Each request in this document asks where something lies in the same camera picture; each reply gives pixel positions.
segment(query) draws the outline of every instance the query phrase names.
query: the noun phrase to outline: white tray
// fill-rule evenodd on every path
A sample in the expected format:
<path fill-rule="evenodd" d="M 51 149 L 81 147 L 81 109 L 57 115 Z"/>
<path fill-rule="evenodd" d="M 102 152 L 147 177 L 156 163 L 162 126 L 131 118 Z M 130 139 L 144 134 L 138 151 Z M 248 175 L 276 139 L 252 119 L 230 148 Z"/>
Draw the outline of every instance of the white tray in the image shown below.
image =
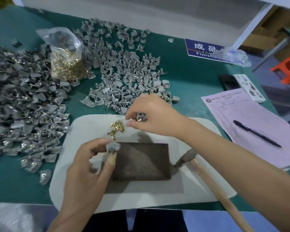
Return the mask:
<path fill-rule="evenodd" d="M 110 124 L 122 119 L 121 115 L 86 115 L 77 118 L 66 135 L 58 162 L 55 167 L 49 193 L 55 207 L 60 210 L 63 199 L 63 188 L 66 179 L 66 170 L 73 162 L 74 156 L 80 145 L 89 140 L 105 136 Z M 209 120 L 192 118 L 206 128 L 220 134 L 218 128 Z M 176 138 L 165 137 L 134 128 L 127 128 L 123 133 L 116 133 L 118 142 L 154 142 L 169 144 L 170 162 L 176 161 L 190 149 L 190 147 Z M 90 161 L 97 168 L 101 168 L 104 153 L 94 156 Z M 205 164 L 213 178 L 225 190 L 228 197 L 236 195 L 236 191 L 211 167 L 201 156 L 198 161 Z M 200 203 L 217 201 L 203 180 L 193 171 L 192 165 L 187 163 L 179 171 L 172 173 L 168 181 L 134 181 L 112 182 L 96 210 L 96 213 L 115 211 L 130 208 L 154 207 L 170 204 Z"/>

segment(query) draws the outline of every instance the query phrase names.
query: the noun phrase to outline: hand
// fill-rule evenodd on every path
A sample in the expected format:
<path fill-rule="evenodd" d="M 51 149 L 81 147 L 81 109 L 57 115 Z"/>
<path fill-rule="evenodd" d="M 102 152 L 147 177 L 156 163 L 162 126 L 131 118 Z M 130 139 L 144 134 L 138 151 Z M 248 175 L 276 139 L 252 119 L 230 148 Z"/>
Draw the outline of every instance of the hand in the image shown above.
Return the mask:
<path fill-rule="evenodd" d="M 99 175 L 89 172 L 91 167 L 89 159 L 98 152 L 106 152 L 105 145 L 110 141 L 110 139 L 98 138 L 82 144 L 78 149 L 73 163 L 67 170 L 60 210 L 62 217 L 69 218 L 75 213 L 91 217 L 99 206 L 115 168 L 116 153 L 109 154 Z"/>
<path fill-rule="evenodd" d="M 136 121 L 136 113 L 145 113 L 147 121 Z M 164 136 L 178 137 L 186 117 L 155 94 L 141 94 L 126 113 L 126 126 Z"/>

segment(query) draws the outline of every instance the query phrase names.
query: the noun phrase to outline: blue sign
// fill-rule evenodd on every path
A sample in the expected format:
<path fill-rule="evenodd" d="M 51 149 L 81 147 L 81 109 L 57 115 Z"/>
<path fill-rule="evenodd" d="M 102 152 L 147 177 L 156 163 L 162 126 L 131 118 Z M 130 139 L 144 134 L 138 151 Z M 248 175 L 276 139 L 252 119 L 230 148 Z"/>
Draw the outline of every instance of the blue sign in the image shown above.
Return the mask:
<path fill-rule="evenodd" d="M 185 39 L 185 42 L 189 56 L 227 62 L 224 60 L 216 59 L 211 55 L 214 51 L 224 49 L 224 46 L 189 39 Z"/>

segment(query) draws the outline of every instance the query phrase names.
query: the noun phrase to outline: brown rectangular block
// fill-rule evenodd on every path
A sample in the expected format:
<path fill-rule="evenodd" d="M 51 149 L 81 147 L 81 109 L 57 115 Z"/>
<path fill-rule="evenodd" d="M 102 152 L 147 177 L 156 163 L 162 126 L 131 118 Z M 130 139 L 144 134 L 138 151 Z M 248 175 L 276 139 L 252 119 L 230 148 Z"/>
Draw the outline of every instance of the brown rectangular block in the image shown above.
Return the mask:
<path fill-rule="evenodd" d="M 158 181 L 171 179 L 169 146 L 159 143 L 118 142 L 114 181 Z"/>

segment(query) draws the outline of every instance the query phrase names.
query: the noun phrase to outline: wooden hammer handle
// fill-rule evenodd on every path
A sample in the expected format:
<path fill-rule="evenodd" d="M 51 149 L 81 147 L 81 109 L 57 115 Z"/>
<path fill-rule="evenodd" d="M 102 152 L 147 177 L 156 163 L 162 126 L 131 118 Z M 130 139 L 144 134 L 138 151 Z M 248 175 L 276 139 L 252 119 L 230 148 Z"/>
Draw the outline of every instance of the wooden hammer handle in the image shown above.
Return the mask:
<path fill-rule="evenodd" d="M 224 190 L 214 181 L 206 167 L 202 166 L 197 160 L 191 161 L 192 165 L 195 168 L 195 171 L 199 174 L 202 180 L 208 185 L 208 187 L 212 190 L 214 195 L 220 201 L 222 206 L 224 206 L 225 210 L 229 213 L 229 215 L 233 218 L 236 224 L 241 228 L 243 232 L 254 232 L 254 230 L 250 227 L 250 225 L 243 218 L 243 215 L 237 210 L 235 205 L 231 202 L 231 200 L 227 197 Z"/>

